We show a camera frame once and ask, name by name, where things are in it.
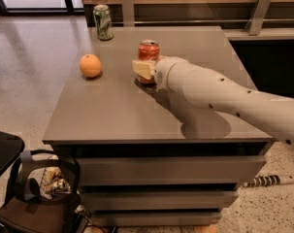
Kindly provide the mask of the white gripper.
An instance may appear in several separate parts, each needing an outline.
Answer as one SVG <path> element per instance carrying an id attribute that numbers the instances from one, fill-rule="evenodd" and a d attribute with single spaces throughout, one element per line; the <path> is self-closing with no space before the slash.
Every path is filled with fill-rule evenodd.
<path id="1" fill-rule="evenodd" d="M 155 83 L 169 91 L 181 90 L 181 75 L 183 71 L 180 65 L 184 66 L 187 60 L 179 57 L 162 57 L 156 64 L 153 60 L 133 60 L 133 71 L 139 76 L 151 80 L 153 77 Z"/>

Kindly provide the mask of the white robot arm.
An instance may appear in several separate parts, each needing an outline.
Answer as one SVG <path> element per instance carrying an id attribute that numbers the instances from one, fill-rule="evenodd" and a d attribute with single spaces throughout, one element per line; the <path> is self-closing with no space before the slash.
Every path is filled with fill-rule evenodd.
<path id="1" fill-rule="evenodd" d="M 133 71 L 199 108 L 238 117 L 294 147 L 294 99 L 254 90 L 179 57 L 134 60 Z"/>

